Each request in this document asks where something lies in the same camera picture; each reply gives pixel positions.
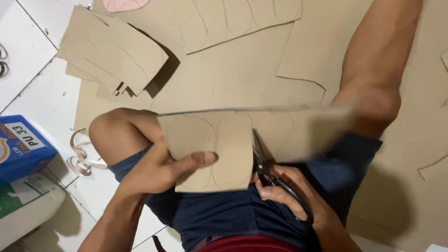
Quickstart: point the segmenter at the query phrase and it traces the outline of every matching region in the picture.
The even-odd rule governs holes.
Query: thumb
[[[172,172],[179,176],[187,171],[195,171],[199,168],[212,165],[218,160],[218,155],[214,152],[196,152],[190,154],[169,166]]]

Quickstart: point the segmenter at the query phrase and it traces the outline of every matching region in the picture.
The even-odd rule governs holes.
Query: red shirt
[[[198,252],[300,252],[294,245],[265,235],[241,235],[220,238]]]

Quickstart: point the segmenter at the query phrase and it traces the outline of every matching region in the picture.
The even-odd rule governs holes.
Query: white container
[[[49,220],[65,196],[41,173],[0,186],[0,251]]]

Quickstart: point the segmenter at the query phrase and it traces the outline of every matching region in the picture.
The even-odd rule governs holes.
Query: person
[[[374,0],[348,45],[340,91],[333,103],[357,102],[359,115],[327,152],[272,171],[300,189],[314,213],[281,187],[175,193],[176,179],[216,161],[212,152],[170,158],[156,118],[147,111],[115,109],[90,125],[91,141],[120,185],[81,252],[130,251],[146,204],[181,235],[186,251],[324,251],[361,249],[345,230],[351,201],[396,119],[399,86],[423,0]]]

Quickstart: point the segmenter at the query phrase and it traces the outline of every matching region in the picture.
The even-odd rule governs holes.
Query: scissor blade
[[[254,136],[254,145],[253,145],[254,154],[257,156],[257,158],[260,159],[260,161],[264,162],[266,161],[266,158],[264,156],[263,149],[261,148],[261,143],[260,139],[258,138],[257,131],[255,129],[252,129],[252,133]]]

